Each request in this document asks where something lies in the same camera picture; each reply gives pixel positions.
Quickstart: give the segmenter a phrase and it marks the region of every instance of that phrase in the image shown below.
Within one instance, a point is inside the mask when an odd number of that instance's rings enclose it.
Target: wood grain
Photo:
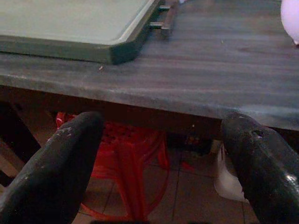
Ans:
[[[0,85],[299,131],[299,49],[279,1],[187,1],[169,41],[153,32],[133,62],[101,66],[1,53]]]

